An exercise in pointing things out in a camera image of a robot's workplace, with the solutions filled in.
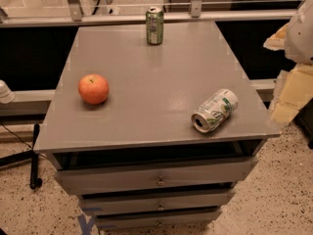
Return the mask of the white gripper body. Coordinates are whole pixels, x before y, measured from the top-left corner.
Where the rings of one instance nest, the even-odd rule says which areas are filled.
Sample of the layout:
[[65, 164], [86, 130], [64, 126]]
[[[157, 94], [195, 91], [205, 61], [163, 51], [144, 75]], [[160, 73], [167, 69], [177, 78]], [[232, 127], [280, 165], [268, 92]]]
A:
[[299, 64], [313, 64], [313, 0], [305, 0], [291, 17], [285, 55]]

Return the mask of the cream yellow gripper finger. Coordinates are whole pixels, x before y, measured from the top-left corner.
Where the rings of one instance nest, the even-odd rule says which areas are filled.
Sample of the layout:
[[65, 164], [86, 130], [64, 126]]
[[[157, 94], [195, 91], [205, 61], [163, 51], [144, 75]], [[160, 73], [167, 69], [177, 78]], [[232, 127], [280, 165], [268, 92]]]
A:
[[280, 27], [273, 35], [265, 40], [263, 47], [272, 51], [284, 50], [288, 26], [286, 23]]
[[287, 74], [270, 119], [278, 124], [287, 125], [312, 99], [313, 66], [297, 64]]

